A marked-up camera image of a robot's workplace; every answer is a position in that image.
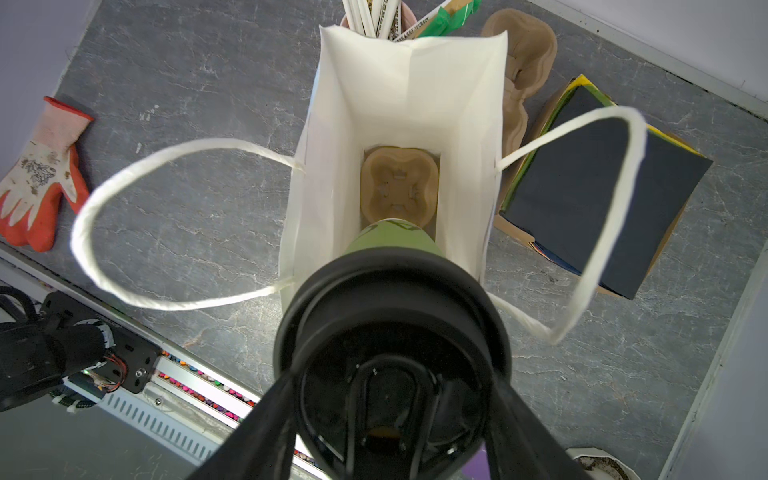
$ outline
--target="table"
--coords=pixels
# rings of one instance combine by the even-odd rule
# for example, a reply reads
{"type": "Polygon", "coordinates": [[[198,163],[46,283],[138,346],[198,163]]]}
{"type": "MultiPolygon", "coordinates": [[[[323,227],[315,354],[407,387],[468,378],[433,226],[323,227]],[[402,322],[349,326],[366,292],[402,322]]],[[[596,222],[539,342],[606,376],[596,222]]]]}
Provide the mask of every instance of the table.
{"type": "MultiPolygon", "coordinates": [[[[417,17],[432,3],[409,2],[417,17]]],[[[531,120],[585,73],[715,162],[634,301],[596,296],[559,346],[504,318],[513,386],[563,446],[607,449],[655,478],[766,239],[768,127],[522,0],[486,0],[460,33],[477,35],[502,7],[537,16],[558,35],[552,73],[525,104],[531,120]]],[[[338,0],[104,0],[58,92],[96,117],[79,144],[86,181],[95,187],[153,151],[201,137],[292,154],[319,58],[317,27],[342,16],[338,0]]],[[[105,207],[97,258],[125,286],[169,300],[265,285],[277,275],[289,179],[288,167],[232,151],[176,161],[105,207]]],[[[179,313],[122,306],[74,261],[73,219],[65,208],[52,251],[21,250],[248,386],[269,388],[278,296],[179,313]]],[[[563,310],[574,283],[492,232],[489,291],[547,319],[563,310]]]]}

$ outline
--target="dirty white glove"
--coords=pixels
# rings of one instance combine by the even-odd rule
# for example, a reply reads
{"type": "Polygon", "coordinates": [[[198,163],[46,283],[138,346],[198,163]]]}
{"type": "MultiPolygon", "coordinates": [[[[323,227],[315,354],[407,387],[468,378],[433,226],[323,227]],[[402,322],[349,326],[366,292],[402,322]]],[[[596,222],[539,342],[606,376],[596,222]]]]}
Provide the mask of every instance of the dirty white glove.
{"type": "Polygon", "coordinates": [[[83,112],[45,97],[32,139],[0,181],[0,234],[11,245],[50,250],[61,193],[75,213],[88,199],[74,143],[92,121],[83,112]]]}

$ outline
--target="paper bag handle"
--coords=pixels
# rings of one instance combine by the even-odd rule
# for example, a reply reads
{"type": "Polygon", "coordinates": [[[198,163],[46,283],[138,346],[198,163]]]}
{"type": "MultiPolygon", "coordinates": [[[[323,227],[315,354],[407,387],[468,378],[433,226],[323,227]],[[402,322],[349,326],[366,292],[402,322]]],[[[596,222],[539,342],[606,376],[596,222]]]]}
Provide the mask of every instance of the paper bag handle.
{"type": "Polygon", "coordinates": [[[616,180],[611,206],[605,217],[603,230],[600,232],[598,242],[594,245],[594,250],[592,250],[592,254],[589,256],[587,266],[581,274],[581,278],[576,285],[571,300],[568,302],[568,308],[565,310],[563,317],[553,327],[549,327],[529,316],[518,307],[511,305],[506,300],[488,293],[494,305],[520,322],[532,335],[546,340],[552,345],[563,340],[563,337],[578,323],[581,315],[589,306],[594,291],[600,283],[605,265],[611,257],[616,241],[621,234],[621,229],[624,228],[624,221],[627,219],[632,194],[634,193],[637,172],[640,170],[640,165],[645,157],[647,125],[640,112],[634,108],[618,106],[598,108],[565,122],[496,162],[497,170],[504,170],[517,159],[524,157],[541,145],[547,144],[593,121],[605,118],[623,118],[627,121],[629,129],[627,151],[624,153],[624,163],[621,165],[619,178],[616,180]]]}
{"type": "Polygon", "coordinates": [[[120,193],[128,185],[142,178],[144,175],[149,174],[170,161],[176,160],[184,155],[193,154],[199,151],[213,150],[215,148],[237,149],[250,152],[303,171],[303,165],[296,162],[293,157],[278,154],[277,152],[261,147],[260,145],[234,138],[204,138],[201,140],[188,141],[174,145],[173,147],[164,148],[163,150],[157,151],[145,159],[139,160],[123,170],[120,170],[91,193],[91,196],[88,198],[85,205],[83,205],[72,226],[70,248],[72,249],[74,258],[80,263],[80,267],[82,267],[85,274],[94,281],[97,287],[112,293],[120,300],[133,306],[155,310],[178,311],[196,310],[243,302],[258,296],[266,296],[271,293],[279,292],[281,289],[293,283],[293,278],[286,278],[278,280],[273,285],[265,286],[264,288],[252,292],[240,293],[238,295],[221,296],[189,302],[171,302],[168,300],[153,299],[126,290],[112,279],[108,278],[97,265],[93,251],[91,231],[93,230],[94,220],[96,220],[99,211],[112,197],[120,193]]]}

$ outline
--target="white paper bag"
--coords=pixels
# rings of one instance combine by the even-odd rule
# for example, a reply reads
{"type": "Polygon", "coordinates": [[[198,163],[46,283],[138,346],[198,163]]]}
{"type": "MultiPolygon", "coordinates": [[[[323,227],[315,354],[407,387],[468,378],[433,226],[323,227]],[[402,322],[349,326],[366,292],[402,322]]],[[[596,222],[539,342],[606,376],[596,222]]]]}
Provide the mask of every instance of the white paper bag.
{"type": "Polygon", "coordinates": [[[94,190],[72,229],[71,248],[94,283],[126,303],[158,310],[193,310],[281,292],[286,309],[296,290],[336,259],[362,229],[360,169],[364,151],[379,145],[440,156],[435,242],[445,256],[482,282],[485,251],[501,172],[528,152],[580,126],[620,117],[630,141],[614,199],[595,251],[566,315],[553,327],[489,294],[494,304],[539,338],[557,343],[581,317],[624,225],[640,162],[645,123],[631,108],[609,107],[575,118],[502,158],[502,95],[507,38],[420,38],[394,43],[349,29],[320,29],[320,61],[306,123],[294,157],[230,138],[209,138],[158,151],[94,190]],[[138,295],[107,278],[91,245],[101,207],[120,190],[185,154],[237,148],[293,168],[280,243],[280,280],[254,292],[171,302],[138,295]]]}
{"type": "Polygon", "coordinates": [[[346,28],[320,31],[313,99],[296,161],[280,277],[287,308],[308,276],[339,257],[362,229],[363,151],[414,147],[440,156],[435,242],[481,279],[501,181],[505,35],[393,43],[346,28]]]}

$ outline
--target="purple object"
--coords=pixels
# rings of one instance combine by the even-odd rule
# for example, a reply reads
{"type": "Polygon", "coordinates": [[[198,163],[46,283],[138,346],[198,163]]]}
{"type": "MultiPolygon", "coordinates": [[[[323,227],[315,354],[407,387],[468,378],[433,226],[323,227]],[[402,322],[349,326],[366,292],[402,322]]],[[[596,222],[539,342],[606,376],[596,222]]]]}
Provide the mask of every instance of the purple object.
{"type": "Polygon", "coordinates": [[[462,473],[472,480],[491,480],[491,468],[488,467],[488,453],[485,451],[485,443],[472,459],[463,467],[462,473]]]}

